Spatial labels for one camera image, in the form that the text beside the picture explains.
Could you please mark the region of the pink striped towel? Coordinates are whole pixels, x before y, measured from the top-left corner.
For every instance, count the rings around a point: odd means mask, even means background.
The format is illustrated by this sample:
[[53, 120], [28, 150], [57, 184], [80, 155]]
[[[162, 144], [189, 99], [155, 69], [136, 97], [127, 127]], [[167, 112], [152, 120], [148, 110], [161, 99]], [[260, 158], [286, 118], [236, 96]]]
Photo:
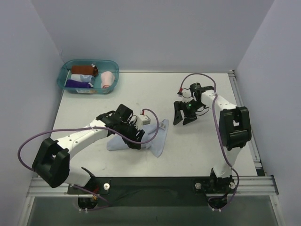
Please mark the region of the pink striped towel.
[[101, 88], [106, 89], [110, 87], [115, 80], [115, 76], [110, 71], [105, 71], [101, 73]]

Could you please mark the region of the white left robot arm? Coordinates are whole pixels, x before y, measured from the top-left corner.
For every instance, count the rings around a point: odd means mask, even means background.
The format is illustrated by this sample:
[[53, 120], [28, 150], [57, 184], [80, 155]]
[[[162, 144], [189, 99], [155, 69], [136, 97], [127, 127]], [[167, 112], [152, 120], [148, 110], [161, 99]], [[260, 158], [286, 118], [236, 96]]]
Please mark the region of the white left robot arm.
[[45, 139], [32, 169], [52, 188], [63, 183], [74, 184], [89, 194], [95, 189], [95, 176], [85, 167], [72, 168], [71, 159], [94, 142], [112, 134], [123, 135], [128, 147], [140, 149], [144, 135], [142, 126], [149, 120], [143, 114], [134, 116], [130, 108], [120, 104], [117, 110], [100, 114], [82, 130], [57, 140]]

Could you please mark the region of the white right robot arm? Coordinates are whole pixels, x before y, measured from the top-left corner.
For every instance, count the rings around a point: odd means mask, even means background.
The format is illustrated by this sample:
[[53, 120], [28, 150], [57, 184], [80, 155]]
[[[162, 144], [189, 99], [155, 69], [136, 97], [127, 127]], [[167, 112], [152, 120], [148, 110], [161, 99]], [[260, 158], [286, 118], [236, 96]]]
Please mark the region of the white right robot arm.
[[240, 151], [252, 138], [247, 107], [232, 104], [218, 95], [213, 86], [203, 87], [200, 83], [193, 83], [187, 89], [190, 92], [189, 97], [185, 96], [184, 90], [180, 88], [177, 93], [182, 100], [174, 102], [173, 124], [181, 122], [187, 125], [196, 121], [200, 108], [212, 110], [222, 157], [211, 169], [208, 186], [214, 193], [227, 188], [234, 189], [233, 166]]

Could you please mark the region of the light blue towel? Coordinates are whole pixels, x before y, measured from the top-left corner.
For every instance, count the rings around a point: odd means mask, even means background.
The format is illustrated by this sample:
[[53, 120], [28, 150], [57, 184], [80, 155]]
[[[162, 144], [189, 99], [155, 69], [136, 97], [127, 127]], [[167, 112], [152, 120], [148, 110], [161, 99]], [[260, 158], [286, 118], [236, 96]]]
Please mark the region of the light blue towel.
[[[168, 127], [169, 127], [168, 119], [163, 119], [162, 121], [160, 121], [159, 129], [155, 138], [146, 144], [141, 144], [140, 150], [150, 150], [155, 157], [157, 158], [160, 157], [160, 155], [163, 153]], [[155, 135], [157, 125], [156, 124], [144, 125], [142, 129], [145, 132], [142, 138], [142, 141], [144, 142], [150, 140]], [[120, 150], [129, 149], [127, 144], [124, 143], [124, 141], [120, 136], [115, 136], [110, 141], [108, 141], [106, 148], [108, 151], [120, 151]]]

